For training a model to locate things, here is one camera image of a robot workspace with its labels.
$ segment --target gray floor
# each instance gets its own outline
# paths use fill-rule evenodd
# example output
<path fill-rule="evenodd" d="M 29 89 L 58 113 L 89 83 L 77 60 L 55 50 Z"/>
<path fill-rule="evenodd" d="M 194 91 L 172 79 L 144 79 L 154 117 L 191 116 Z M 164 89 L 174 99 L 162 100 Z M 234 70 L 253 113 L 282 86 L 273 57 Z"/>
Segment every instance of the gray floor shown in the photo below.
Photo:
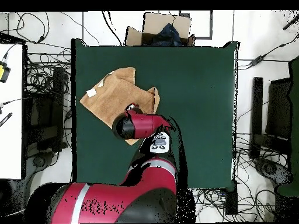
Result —
<path fill-rule="evenodd" d="M 158 12 L 158 10 L 147 10 L 147 12 Z M 205 36 L 208 33 L 208 12 L 207 11 L 185 11 L 191 13 L 192 32 L 196 36 Z M 76 24 L 68 16 L 59 12 L 47 12 L 50 22 L 50 31 L 47 38 L 43 41 L 47 44 L 55 44 L 60 47 L 70 47 L 72 38 L 84 39 L 89 46 L 117 46 L 119 45 L 115 36 L 106 26 L 101 12 L 84 12 L 84 26 L 95 38 L 93 38 L 86 30 L 82 32 L 82 27 Z M 142 30 L 142 19 L 144 12 L 111 12 L 112 23 L 119 39 L 123 42 L 126 35 L 126 27 L 131 26 L 135 29 Z M 160 13 L 169 13 L 168 11 L 160 11 Z M 173 15 L 178 14 L 178 10 L 171 10 Z M 34 13 L 44 23 L 47 23 L 45 12 Z M 66 12 L 76 22 L 82 24 L 82 12 Z M 239 49 L 239 66 L 246 68 L 246 65 L 258 55 L 262 55 L 275 48 L 276 46 L 291 41 L 298 33 L 298 26 L 293 25 L 286 31 L 282 28 L 297 13 L 294 11 L 284 10 L 214 10 L 213 14 L 213 39 L 212 40 L 196 40 L 196 46 L 212 46 L 222 47 L 229 41 L 238 41 L 241 43 Z M 0 30 L 7 28 L 7 14 L 0 14 Z M 18 24 L 19 17 L 16 13 L 9 15 L 9 27 L 15 29 Z M 30 40 L 37 41 L 43 34 L 43 26 L 39 21 L 30 15 L 24 17 L 25 26 L 20 33 Z M 9 34 L 18 36 L 15 31 Z M 44 44 L 27 44 L 29 53 L 60 53 L 64 49 L 59 47 L 50 47 Z M 264 94 L 263 99 L 268 99 L 268 87 L 272 80 L 289 77 L 287 61 L 298 56 L 299 42 L 295 41 L 283 48 L 278 48 L 269 54 L 265 60 L 259 65 L 238 72 L 238 110 L 237 117 L 251 108 L 251 87 L 253 77 L 260 76 L 264 78 Z M 33 61 L 39 61 L 39 56 L 32 55 Z M 65 105 L 69 106 L 69 101 L 65 101 Z M 263 111 L 263 130 L 265 130 L 267 104 L 264 105 Z M 237 132 L 249 133 L 250 114 L 245 114 L 238 121 Z M 66 128 L 70 128 L 71 121 L 67 121 Z M 248 140 L 248 135 L 239 135 L 239 137 Z M 32 184 L 32 191 L 39 185 L 48 182 L 68 182 L 71 177 L 71 149 L 67 148 L 60 153 L 59 159 L 54 166 L 47 168 L 43 172 L 35 175 Z M 264 188 L 273 189 L 269 180 L 258 175 L 253 167 L 239 169 L 239 178 L 246 182 L 252 191 L 252 195 Z M 249 190 L 244 184 L 238 185 L 239 199 L 249 196 Z M 259 200 L 264 204 L 274 205 L 274 197 L 271 193 L 263 192 L 259 196 Z M 252 199 L 240 201 L 239 210 L 251 208 L 245 204 L 253 204 Z M 222 217 L 215 208 L 207 205 L 197 205 L 198 222 L 222 222 Z M 272 219 L 271 214 L 265 216 L 268 221 Z M 250 214 L 243 217 L 252 221 L 254 218 Z"/>

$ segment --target wire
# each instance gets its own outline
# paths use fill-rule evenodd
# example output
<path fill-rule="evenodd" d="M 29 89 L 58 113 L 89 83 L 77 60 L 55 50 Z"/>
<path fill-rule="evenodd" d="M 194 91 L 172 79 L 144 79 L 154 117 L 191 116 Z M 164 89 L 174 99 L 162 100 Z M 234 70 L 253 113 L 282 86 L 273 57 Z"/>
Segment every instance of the wire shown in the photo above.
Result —
<path fill-rule="evenodd" d="M 204 196 L 205 196 L 205 198 L 207 199 L 207 201 L 209 201 L 209 202 L 215 207 L 215 209 L 216 209 L 216 210 L 218 211 L 218 213 L 222 216 L 222 218 L 224 218 L 224 219 L 227 220 L 228 222 L 233 222 L 233 221 L 229 220 L 228 218 L 226 218 L 226 217 L 220 212 L 219 208 L 217 207 L 217 205 L 216 205 L 212 200 L 209 200 L 209 199 L 207 198 L 206 192 L 204 193 Z"/>
<path fill-rule="evenodd" d="M 282 153 L 279 153 L 278 151 L 276 151 L 274 149 L 269 149 L 269 148 L 264 149 L 264 148 L 257 147 L 256 145 L 250 143 L 248 140 L 246 140 L 244 138 L 241 138 L 240 136 L 238 136 L 237 138 L 239 138 L 241 140 L 244 140 L 247 143 L 243 143 L 243 142 L 236 142 L 236 143 L 241 143 L 241 144 L 245 144 L 245 145 L 251 145 L 251 146 L 253 146 L 255 148 L 258 148 L 261 151 L 267 151 L 267 152 L 277 153 L 278 155 L 280 155 L 280 156 L 282 156 L 284 158 L 284 160 L 286 161 L 286 165 L 287 165 L 287 158 Z"/>
<path fill-rule="evenodd" d="M 85 26 L 83 26 L 83 25 L 81 25 L 80 23 L 76 22 L 72 17 L 70 17 L 69 15 L 67 15 L 67 14 L 64 13 L 64 12 L 60 12 L 60 13 L 62 13 L 62 14 L 64 14 L 64 15 L 68 16 L 73 22 L 75 22 L 76 24 L 80 25 L 81 27 L 83 27 L 83 28 L 86 30 L 86 32 L 88 32 L 88 30 L 86 29 Z M 89 33 L 89 35 L 90 35 L 91 37 L 93 37 L 93 38 L 98 42 L 98 45 L 100 46 L 99 40 L 97 40 L 97 38 L 96 38 L 95 36 L 93 36 L 90 32 L 88 32 L 88 33 Z"/>
<path fill-rule="evenodd" d="M 70 183 L 72 182 L 72 172 L 71 172 L 71 178 L 70 178 L 69 182 L 70 182 Z"/>
<path fill-rule="evenodd" d="M 17 212 L 14 212 L 14 213 L 11 213 L 11 214 L 8 214 L 8 215 L 5 215 L 5 216 L 2 216 L 2 217 L 7 217 L 7 216 L 16 215 L 16 214 L 18 214 L 18 213 L 22 213 L 22 212 L 24 212 L 24 211 L 25 211 L 25 209 L 21 209 L 20 211 L 17 211 Z"/>
<path fill-rule="evenodd" d="M 2 30 L 2 31 L 0 31 L 0 33 L 2 33 L 2 32 L 5 32 L 5 31 L 15 31 L 15 30 L 17 30 L 18 28 L 16 28 L 16 29 L 5 29 L 5 30 Z"/>
<path fill-rule="evenodd" d="M 245 68 L 245 69 L 249 69 L 249 68 L 251 68 L 251 67 L 254 67 L 255 65 L 257 65 L 257 64 L 259 64 L 260 62 L 264 61 L 264 57 L 265 57 L 265 56 L 267 56 L 268 54 L 270 54 L 271 52 L 275 51 L 275 50 L 278 49 L 278 48 L 281 48 L 281 47 L 284 47 L 284 46 L 286 46 L 286 45 L 288 45 L 288 44 L 291 44 L 292 42 L 294 42 L 294 41 L 298 38 L 298 36 L 299 36 L 299 33 L 298 33 L 298 34 L 297 34 L 297 35 L 296 35 L 290 42 L 285 43 L 285 44 L 281 44 L 281 45 L 275 47 L 274 49 L 272 49 L 271 51 L 265 53 L 264 55 L 260 55 L 260 56 L 258 56 L 257 58 L 255 58 L 254 60 L 252 60 L 248 65 L 245 65 L 245 66 L 248 66 L 248 67 Z"/>
<path fill-rule="evenodd" d="M 171 16 L 173 17 L 173 21 L 172 21 L 172 26 L 173 26 L 173 23 L 175 22 L 176 18 L 175 18 L 175 16 L 172 15 L 172 14 L 171 14 Z"/>
<path fill-rule="evenodd" d="M 42 45 L 47 45 L 47 46 L 52 46 L 52 47 L 58 47 L 58 48 L 64 48 L 64 49 L 69 49 L 68 47 L 62 47 L 62 46 L 59 46 L 59 45 L 52 45 L 52 44 L 47 44 L 47 43 L 43 43 L 43 42 L 34 42 L 34 41 L 27 41 L 27 43 L 33 43 L 33 44 L 42 44 Z"/>
<path fill-rule="evenodd" d="M 120 44 L 120 46 L 123 46 L 122 45 L 122 43 L 120 42 L 120 39 L 118 38 L 118 36 L 115 34 L 115 32 L 111 29 L 111 27 L 109 26 L 109 24 L 108 24 L 108 22 L 107 22 L 107 19 L 106 19 L 106 16 L 105 16 L 105 14 L 104 14 L 104 11 L 102 11 L 102 15 L 103 15 L 103 17 L 104 17 L 104 20 L 105 20 L 105 22 L 106 22 L 106 25 L 107 25 L 107 27 L 110 29 L 110 31 L 114 34 L 114 36 L 117 38 L 117 40 L 119 41 L 119 44 Z"/>
<path fill-rule="evenodd" d="M 68 135 L 71 135 L 71 134 L 72 134 L 72 132 L 70 132 L 69 134 L 63 136 L 62 138 L 65 138 L 65 137 L 67 137 Z M 56 141 L 54 141 L 53 143 L 51 143 L 51 145 L 49 145 L 49 147 L 51 147 L 52 145 L 54 145 L 55 143 L 57 143 L 57 142 L 59 142 L 59 141 L 60 141 L 60 140 L 56 140 Z M 30 152 L 30 151 L 32 151 L 32 150 L 35 149 L 35 148 L 37 148 L 37 145 L 34 146 L 33 148 L 27 150 L 27 153 Z"/>
<path fill-rule="evenodd" d="M 14 45 L 12 45 L 11 47 L 8 48 L 7 52 L 6 52 L 6 53 L 4 54 L 4 56 L 3 56 L 3 60 L 5 60 L 5 59 L 7 58 L 7 55 L 8 55 L 9 50 L 10 50 L 12 47 L 14 47 L 14 46 L 16 46 L 16 45 L 18 45 L 18 44 L 22 44 L 22 42 L 18 42 L 18 43 L 14 44 Z"/>
<path fill-rule="evenodd" d="M 64 128 L 64 135 L 65 135 L 65 139 L 67 140 L 67 144 L 70 148 L 72 148 L 72 146 L 68 143 L 68 138 L 67 138 L 67 129 L 65 129 L 65 122 L 67 121 L 67 119 L 64 120 L 63 122 L 63 128 Z"/>
<path fill-rule="evenodd" d="M 34 97 L 25 97 L 25 98 L 15 99 L 15 100 L 3 102 L 3 105 L 7 105 L 9 103 L 16 102 L 17 100 L 26 100 L 26 99 L 32 99 L 32 98 L 34 98 Z"/>
<path fill-rule="evenodd" d="M 110 22 L 111 22 L 111 26 L 113 27 L 113 29 L 116 31 L 115 27 L 113 26 L 113 23 L 112 23 L 112 19 L 111 19 L 111 14 L 110 14 L 110 11 L 107 11 L 108 12 L 108 16 L 109 16 L 109 19 L 110 19 Z"/>
<path fill-rule="evenodd" d="M 238 117 L 236 123 L 237 123 L 237 122 L 239 121 L 239 119 L 240 119 L 242 116 L 244 116 L 246 113 L 243 113 L 240 117 Z"/>
<path fill-rule="evenodd" d="M 19 19 L 19 21 L 18 21 L 18 25 L 17 25 L 17 28 L 16 28 L 15 30 L 16 30 L 17 34 L 20 35 L 21 37 L 23 37 L 25 40 L 27 40 L 27 41 L 29 41 L 29 42 L 32 42 L 32 41 L 29 40 L 27 37 L 25 37 L 25 36 L 23 36 L 23 35 L 21 35 L 21 34 L 19 33 L 19 30 L 22 29 L 22 28 L 24 28 L 24 26 L 25 26 L 25 22 L 24 22 L 24 20 L 23 20 L 24 15 L 31 15 L 31 16 L 35 17 L 35 18 L 36 18 L 37 20 L 39 20 L 40 23 L 43 25 L 43 27 L 44 27 L 43 34 L 40 36 L 39 40 L 38 40 L 36 43 L 40 43 L 40 42 L 42 42 L 42 41 L 48 36 L 49 31 L 50 31 L 50 23 L 49 23 L 49 18 L 48 18 L 48 14 L 47 14 L 47 12 L 46 12 L 47 22 L 48 22 L 48 32 L 47 32 L 47 34 L 46 34 L 46 27 L 45 27 L 44 23 L 43 23 L 43 22 L 42 22 L 36 15 L 34 15 L 34 14 L 32 14 L 32 13 L 24 13 L 22 16 L 19 15 L 20 19 Z M 21 22 L 21 21 L 23 22 L 23 27 L 19 28 L 19 26 L 20 26 L 20 22 Z"/>
<path fill-rule="evenodd" d="M 70 70 L 71 63 L 69 61 L 64 62 L 58 59 L 59 55 L 62 55 L 64 57 L 65 52 L 68 52 L 68 50 L 64 49 L 63 52 L 57 55 L 57 58 L 54 58 L 53 56 L 47 54 L 40 54 L 40 62 L 35 62 L 35 63 L 32 62 L 30 58 L 28 58 L 28 62 L 29 62 L 27 66 L 28 80 L 27 80 L 27 87 L 26 87 L 26 91 L 28 93 L 31 92 L 44 93 L 44 94 L 55 93 L 56 95 L 61 97 L 61 95 L 58 94 L 57 92 L 53 92 L 53 77 L 54 77 L 53 72 L 54 72 L 54 68 L 62 67 L 64 69 L 64 72 L 70 75 L 70 73 L 67 70 L 68 69 Z M 42 56 L 47 58 L 46 62 L 43 62 Z M 68 94 L 69 92 L 69 86 L 68 86 L 69 83 L 67 80 L 68 80 L 68 76 L 63 81 L 64 88 L 65 88 L 64 94 Z"/>
<path fill-rule="evenodd" d="M 251 133 L 236 133 L 237 135 L 252 135 Z"/>
<path fill-rule="evenodd" d="M 255 196 L 255 204 L 257 205 L 257 206 L 256 206 L 256 210 L 257 210 L 257 212 L 258 212 L 258 215 L 259 215 L 259 217 L 262 219 L 263 222 L 266 222 L 266 220 L 264 220 L 264 219 L 262 218 L 262 216 L 260 215 L 260 212 L 259 212 L 259 206 L 258 206 L 258 195 L 259 195 L 260 193 L 264 192 L 264 191 L 267 191 L 267 192 L 269 192 L 269 193 L 272 193 L 273 195 L 275 195 L 275 193 L 274 193 L 273 191 L 264 189 L 264 190 L 259 191 L 259 192 L 256 194 L 256 196 Z M 270 213 L 274 214 L 274 211 L 272 211 L 271 209 L 270 209 L 270 210 L 268 209 L 268 211 L 269 211 Z"/>

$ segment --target black cable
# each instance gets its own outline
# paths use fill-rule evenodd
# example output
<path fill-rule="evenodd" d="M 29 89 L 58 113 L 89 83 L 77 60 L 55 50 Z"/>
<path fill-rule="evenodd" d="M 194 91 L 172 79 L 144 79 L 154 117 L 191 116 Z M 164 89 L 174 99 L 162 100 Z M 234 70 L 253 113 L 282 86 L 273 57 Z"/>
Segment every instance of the black cable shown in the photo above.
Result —
<path fill-rule="evenodd" d="M 53 72 L 54 68 L 58 67 L 57 64 L 65 69 L 65 73 L 70 75 L 70 73 L 67 71 L 70 69 L 70 62 L 63 62 L 58 59 L 59 55 L 62 55 L 64 57 L 65 52 L 68 52 L 68 50 L 65 48 L 62 52 L 60 52 L 56 58 L 54 58 L 51 55 L 47 54 L 40 54 L 40 62 L 32 62 L 30 58 L 28 58 L 28 73 L 27 73 L 27 86 L 26 91 L 27 93 L 35 92 L 35 93 L 42 93 L 45 95 L 50 96 L 59 96 L 62 97 L 62 95 L 58 94 L 57 92 L 53 92 Z M 43 62 L 42 57 L 46 57 L 47 61 Z M 63 81 L 64 84 L 64 94 L 69 94 L 69 86 L 68 81 L 66 77 Z"/>
<path fill-rule="evenodd" d="M 65 135 L 65 139 L 67 140 L 67 144 L 70 148 L 72 148 L 72 146 L 68 143 L 68 138 L 67 138 L 67 131 L 66 131 L 66 128 L 65 128 L 65 122 L 67 121 L 67 119 L 64 120 L 63 122 L 63 128 L 64 128 L 64 135 Z"/>
<path fill-rule="evenodd" d="M 172 15 L 172 14 L 171 14 L 171 16 L 173 17 L 173 21 L 172 21 L 172 26 L 173 26 L 173 23 L 175 22 L 176 18 L 175 18 L 175 16 Z"/>
<path fill-rule="evenodd" d="M 242 59 L 242 58 L 238 58 L 235 59 L 238 61 L 253 61 L 254 59 Z M 290 60 L 277 60 L 277 59 L 264 59 L 263 62 L 290 62 Z"/>
<path fill-rule="evenodd" d="M 244 116 L 246 113 L 243 113 L 240 117 L 238 117 L 236 123 L 238 123 L 239 119 L 240 119 L 242 116 Z"/>
<path fill-rule="evenodd" d="M 272 193 L 273 195 L 275 195 L 275 193 L 274 193 L 273 191 L 264 189 L 264 190 L 259 191 L 259 192 L 256 194 L 256 196 L 255 196 L 255 204 L 257 205 L 257 206 L 256 206 L 256 210 L 257 210 L 257 212 L 258 212 L 258 215 L 259 215 L 259 217 L 262 219 L 263 222 L 266 222 L 266 221 L 262 218 L 262 216 L 260 215 L 259 208 L 258 208 L 258 205 L 259 205 L 259 204 L 258 204 L 258 195 L 259 195 L 260 193 L 264 192 L 264 191 L 267 191 L 267 192 L 269 192 L 269 193 Z"/>
<path fill-rule="evenodd" d="M 251 133 L 236 133 L 237 135 L 252 135 Z"/>
<path fill-rule="evenodd" d="M 281 47 L 284 47 L 288 44 L 291 44 L 292 42 L 294 42 L 299 36 L 299 33 L 294 37 L 294 39 L 292 39 L 290 42 L 288 43 L 285 43 L 285 44 L 281 44 L 277 47 L 275 47 L 274 49 L 272 49 L 271 51 L 265 53 L 264 55 L 260 55 L 258 56 L 257 58 L 255 58 L 253 61 L 251 61 L 248 65 L 245 65 L 245 66 L 248 66 L 247 68 L 245 69 L 249 69 L 251 67 L 254 67 L 255 65 L 259 64 L 260 62 L 264 61 L 264 57 L 267 56 L 268 54 L 270 54 L 271 52 L 273 52 L 274 50 L 278 49 L 278 48 L 281 48 Z"/>
<path fill-rule="evenodd" d="M 107 22 L 107 19 L 106 19 L 106 16 L 105 16 L 105 14 L 104 14 L 104 11 L 102 11 L 102 15 L 103 15 L 103 17 L 104 17 L 104 20 L 105 20 L 105 22 L 106 22 L 106 25 L 107 25 L 107 27 L 110 29 L 110 31 L 114 34 L 114 36 L 117 38 L 117 40 L 119 41 L 119 44 L 120 44 L 120 46 L 123 46 L 122 45 L 122 43 L 120 42 L 120 39 L 118 38 L 118 36 L 115 34 L 115 32 L 111 29 L 111 27 L 109 26 L 109 24 L 108 24 L 108 22 Z"/>
<path fill-rule="evenodd" d="M 114 30 L 116 31 L 115 27 L 113 26 L 113 23 L 112 23 L 112 19 L 111 19 L 111 14 L 110 14 L 110 11 L 107 11 L 108 12 L 108 16 L 109 16 L 109 20 L 111 22 L 111 26 L 114 28 Z"/>
<path fill-rule="evenodd" d="M 204 207 L 204 200 L 205 200 L 205 198 L 203 199 L 202 207 L 199 210 L 199 213 L 196 215 L 196 217 L 199 217 L 199 222 L 200 222 L 200 213 L 203 211 L 203 207 Z"/>
<path fill-rule="evenodd" d="M 48 21 L 48 32 L 47 32 L 47 34 L 46 34 L 46 27 L 45 27 L 45 25 L 44 25 L 44 23 L 36 16 L 36 15 L 34 15 L 34 14 L 32 14 L 32 13 L 28 13 L 28 12 L 26 12 L 26 13 L 24 13 L 22 16 L 20 16 L 20 19 L 19 19 L 19 21 L 18 21 L 18 25 L 17 25 L 17 28 L 16 28 L 16 32 L 17 32 L 17 34 L 18 35 L 20 35 L 22 38 L 24 38 L 25 40 L 27 40 L 27 41 L 29 41 L 29 42 L 33 42 L 33 41 L 31 41 L 31 40 L 29 40 L 27 37 L 25 37 L 25 36 L 23 36 L 23 35 L 21 35 L 20 33 L 19 33 L 19 30 L 20 29 L 22 29 L 24 26 L 25 26 L 25 22 L 24 22 L 24 20 L 23 20 L 23 17 L 24 17 L 24 15 L 31 15 L 31 16 L 33 16 L 33 17 L 35 17 L 37 20 L 39 20 L 40 21 L 40 23 L 43 25 L 43 27 L 44 27 L 44 31 L 43 31 L 43 34 L 40 36 L 40 38 L 39 38 L 39 40 L 36 42 L 36 43 L 40 43 L 40 42 L 42 42 L 46 37 L 47 37 L 47 35 L 48 35 L 48 33 L 49 33 L 49 31 L 50 31 L 50 24 L 49 24 L 49 19 L 48 19 L 48 14 L 47 14 L 47 12 L 46 12 L 46 16 L 47 16 L 47 21 Z M 20 22 L 23 22 L 23 27 L 22 28 L 19 28 L 19 26 L 20 26 Z"/>
<path fill-rule="evenodd" d="M 9 35 L 9 13 L 7 14 L 7 34 Z"/>
<path fill-rule="evenodd" d="M 287 158 L 286 158 L 282 153 L 279 153 L 279 151 L 276 151 L 276 150 L 273 150 L 273 149 L 269 149 L 269 148 L 263 149 L 263 148 L 257 147 L 256 145 L 250 143 L 248 140 L 246 140 L 246 139 L 244 139 L 244 138 L 241 138 L 241 137 L 239 137 L 239 136 L 238 136 L 237 138 L 242 139 L 242 140 L 246 141 L 247 143 L 243 143 L 243 142 L 236 142 L 236 143 L 241 143 L 241 144 L 245 144 L 245 145 L 248 145 L 248 144 L 249 144 L 249 145 L 251 145 L 251 146 L 253 146 L 253 147 L 255 147 L 255 148 L 258 148 L 258 149 L 261 150 L 261 151 L 267 151 L 267 152 L 277 153 L 278 155 L 281 155 L 281 156 L 284 158 L 284 160 L 286 161 L 286 163 L 287 163 Z"/>
<path fill-rule="evenodd" d="M 7 101 L 7 102 L 3 102 L 3 105 L 7 105 L 9 103 L 12 102 L 16 102 L 17 100 L 26 100 L 26 99 L 33 99 L 34 97 L 25 97 L 25 98 L 19 98 L 19 99 L 15 99 L 15 100 L 11 100 L 11 101 Z"/>
<path fill-rule="evenodd" d="M 228 218 L 226 218 L 221 212 L 220 210 L 218 209 L 218 207 L 215 205 L 214 202 L 210 201 L 207 197 L 206 197 L 206 194 L 204 194 L 205 198 L 207 199 L 207 201 L 209 201 L 210 203 L 212 203 L 212 205 L 215 207 L 215 209 L 218 211 L 218 213 L 222 216 L 222 218 L 224 218 L 225 220 L 227 220 L 228 222 L 233 222 L 231 220 L 229 220 Z"/>
<path fill-rule="evenodd" d="M 72 172 L 71 172 L 71 178 L 69 179 L 69 182 L 70 182 L 70 183 L 72 182 Z"/>
<path fill-rule="evenodd" d="M 69 49 L 68 47 L 62 47 L 62 46 L 59 46 L 59 45 L 52 45 L 52 44 L 47 44 L 47 43 L 42 43 L 42 42 L 34 42 L 34 41 L 27 41 L 27 43 L 33 43 L 33 44 L 42 44 L 42 45 L 47 45 L 47 46 L 52 46 L 52 47 L 58 47 L 58 48 L 64 48 L 64 49 Z"/>
<path fill-rule="evenodd" d="M 72 134 L 72 132 L 70 132 L 69 134 L 63 136 L 62 138 L 66 138 L 68 135 L 71 135 L 71 134 Z M 56 142 L 59 142 L 59 141 L 60 141 L 60 140 L 56 140 L 56 141 L 54 141 L 53 143 L 51 143 L 51 145 L 49 145 L 49 147 L 51 147 L 52 145 L 54 145 Z M 27 153 L 30 152 L 30 151 L 32 151 L 32 150 L 35 149 L 35 148 L 37 148 L 37 145 L 34 146 L 33 148 L 27 150 Z"/>
<path fill-rule="evenodd" d="M 83 26 L 83 25 L 81 25 L 80 23 L 76 22 L 72 17 L 70 17 L 69 15 L 67 15 L 67 14 L 64 13 L 64 12 L 60 12 L 60 13 L 62 13 L 62 14 L 64 14 L 64 15 L 68 16 L 73 22 L 75 22 L 76 24 L 80 25 L 81 27 L 83 27 L 83 28 L 88 32 L 88 30 L 86 29 L 85 26 Z M 93 37 L 93 38 L 98 42 L 98 45 L 100 46 L 99 40 L 97 40 L 97 38 L 96 38 L 95 36 L 93 36 L 90 32 L 88 32 L 88 33 L 89 33 L 89 35 L 90 35 L 91 37 Z"/>
<path fill-rule="evenodd" d="M 15 31 L 15 30 L 17 30 L 18 28 L 16 28 L 16 29 L 6 29 L 6 30 L 1 30 L 0 31 L 0 33 L 2 33 L 2 32 L 5 32 L 5 31 Z"/>
<path fill-rule="evenodd" d="M 248 176 L 247 180 L 246 180 L 245 182 L 243 182 L 243 184 L 245 184 L 245 183 L 249 180 L 249 173 L 246 171 L 246 168 L 247 168 L 247 167 L 244 167 L 244 166 L 243 166 L 243 163 L 239 164 L 239 166 L 242 166 L 242 167 L 243 167 L 245 173 L 246 173 L 247 176 Z"/>
<path fill-rule="evenodd" d="M 5 60 L 5 59 L 7 58 L 7 55 L 8 55 L 9 50 L 10 50 L 12 47 L 14 47 L 14 46 L 16 46 L 16 45 L 18 45 L 18 44 L 22 44 L 22 42 L 18 42 L 18 43 L 16 43 L 16 44 L 13 44 L 11 47 L 8 48 L 7 52 L 6 52 L 6 53 L 4 54 L 4 56 L 3 56 L 3 60 Z"/>
<path fill-rule="evenodd" d="M 246 162 L 246 163 L 248 163 L 248 166 L 247 167 L 249 167 L 249 166 L 251 166 L 251 167 L 253 167 L 252 166 L 252 163 L 253 163 L 253 160 L 251 161 L 251 163 L 249 163 L 247 160 L 245 160 L 242 156 L 241 156 L 241 158 L 244 160 L 244 162 Z"/>

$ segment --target green mat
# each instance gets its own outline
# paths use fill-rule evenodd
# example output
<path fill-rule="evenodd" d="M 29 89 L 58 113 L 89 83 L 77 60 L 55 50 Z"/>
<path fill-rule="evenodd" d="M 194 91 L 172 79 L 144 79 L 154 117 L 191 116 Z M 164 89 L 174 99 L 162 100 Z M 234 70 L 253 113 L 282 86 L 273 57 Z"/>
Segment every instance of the green mat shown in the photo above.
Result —
<path fill-rule="evenodd" d="M 76 40 L 77 182 L 120 184 L 127 173 L 139 143 L 118 140 L 79 101 L 109 72 L 134 67 L 139 88 L 159 91 L 157 114 L 180 125 L 189 187 L 230 187 L 236 48 L 85 47 Z"/>

